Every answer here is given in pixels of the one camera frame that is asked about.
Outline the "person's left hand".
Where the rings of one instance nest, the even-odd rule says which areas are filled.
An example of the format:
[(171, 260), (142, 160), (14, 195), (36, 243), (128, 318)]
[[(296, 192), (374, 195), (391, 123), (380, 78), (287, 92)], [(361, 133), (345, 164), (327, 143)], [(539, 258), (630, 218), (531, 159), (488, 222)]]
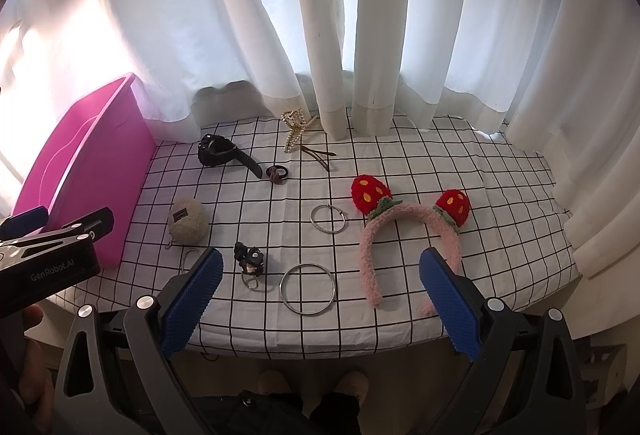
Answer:
[(54, 386), (40, 344), (26, 337), (24, 367), (18, 392), (30, 421), (41, 434), (50, 434), (54, 418)]

